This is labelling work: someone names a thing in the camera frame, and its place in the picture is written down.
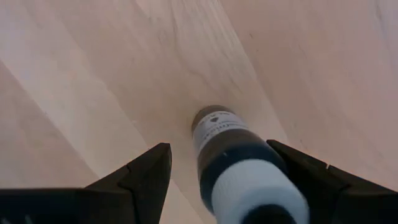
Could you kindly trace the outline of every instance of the light wood floor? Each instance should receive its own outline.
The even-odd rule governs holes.
[[[190,125],[230,107],[398,190],[394,0],[0,0],[0,187],[82,187],[172,144],[162,223],[214,223]]]

